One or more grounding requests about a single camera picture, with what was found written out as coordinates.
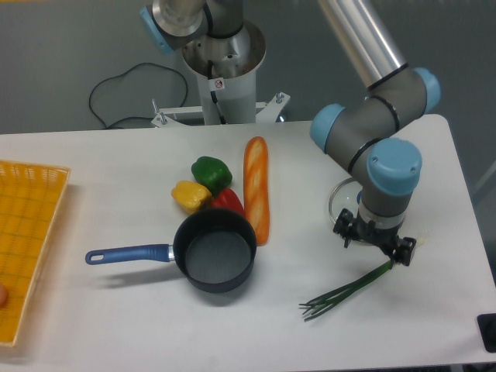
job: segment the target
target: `saucepan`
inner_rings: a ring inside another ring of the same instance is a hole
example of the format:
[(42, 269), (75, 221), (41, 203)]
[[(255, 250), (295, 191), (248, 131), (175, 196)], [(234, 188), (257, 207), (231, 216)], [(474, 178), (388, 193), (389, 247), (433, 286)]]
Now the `saucepan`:
[(229, 209), (208, 208), (187, 217), (171, 245), (92, 250), (86, 254), (86, 263), (175, 261), (196, 288), (223, 293), (239, 287), (249, 277), (256, 253), (255, 232), (244, 217)]

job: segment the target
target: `blue joint cap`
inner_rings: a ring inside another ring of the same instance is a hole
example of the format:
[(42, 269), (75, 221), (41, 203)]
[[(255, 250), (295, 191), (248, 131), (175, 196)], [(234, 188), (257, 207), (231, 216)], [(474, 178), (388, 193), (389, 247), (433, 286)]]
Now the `blue joint cap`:
[(160, 50), (160, 52), (164, 54), (169, 54), (173, 53), (174, 50), (171, 48), (171, 46), (165, 41), (164, 37), (160, 33), (159, 29), (155, 25), (155, 22), (152, 19), (151, 14), (148, 12), (148, 9), (146, 6), (139, 11), (139, 15), (141, 16), (141, 19), (143, 20), (143, 23), (145, 24), (146, 31), (148, 31), (148, 34), (152, 38), (153, 43), (157, 46), (157, 48)]
[(431, 112), (432, 109), (439, 103), (441, 99), (441, 85), (434, 74), (431, 74), (429, 70), (423, 67), (414, 68), (417, 74), (420, 75), (424, 81), (425, 90), (427, 91), (427, 102), (425, 104), (425, 114)]
[(332, 125), (337, 117), (344, 110), (344, 107), (338, 104), (328, 105), (315, 115), (310, 125), (310, 137), (322, 151), (326, 151), (327, 137), (331, 132)]
[(372, 183), (392, 196), (411, 194), (420, 179), (422, 155), (413, 143), (387, 138), (376, 143), (367, 158)]

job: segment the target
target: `white table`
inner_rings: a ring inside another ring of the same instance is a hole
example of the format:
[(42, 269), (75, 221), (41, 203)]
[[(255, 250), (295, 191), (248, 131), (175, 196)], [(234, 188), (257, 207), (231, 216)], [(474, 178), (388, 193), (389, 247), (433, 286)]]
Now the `white table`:
[[(332, 233), (330, 191), (347, 174), (308, 135), (309, 122), (0, 136), (0, 157), (72, 168), (19, 345), (0, 370), (324, 370), (496, 361), (477, 315), (496, 289), (446, 120), (398, 135), (422, 152), (421, 181), (400, 232), (418, 239), (395, 267), (323, 317), (298, 303), (386, 261)], [(202, 155), (223, 159), (243, 194), (243, 152), (270, 152), (271, 232), (248, 281), (199, 291), (174, 263), (88, 266), (89, 250), (171, 243), (185, 214), (170, 191)]]

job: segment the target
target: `pot handle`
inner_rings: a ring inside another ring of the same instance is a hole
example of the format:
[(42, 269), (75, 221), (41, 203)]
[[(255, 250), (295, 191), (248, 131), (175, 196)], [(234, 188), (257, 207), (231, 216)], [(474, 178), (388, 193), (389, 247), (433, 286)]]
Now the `pot handle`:
[(86, 253), (88, 265), (112, 264), (134, 260), (174, 261), (171, 244), (149, 244), (146, 246), (124, 246), (109, 250), (92, 250)]

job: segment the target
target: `baguette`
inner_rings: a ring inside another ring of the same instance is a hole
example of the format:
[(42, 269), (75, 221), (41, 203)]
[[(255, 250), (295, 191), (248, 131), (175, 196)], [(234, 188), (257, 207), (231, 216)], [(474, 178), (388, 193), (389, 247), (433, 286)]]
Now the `baguette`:
[(252, 138), (245, 149), (243, 197), (245, 216), (257, 237), (257, 245), (269, 239), (270, 210), (268, 188), (269, 152), (262, 137)]

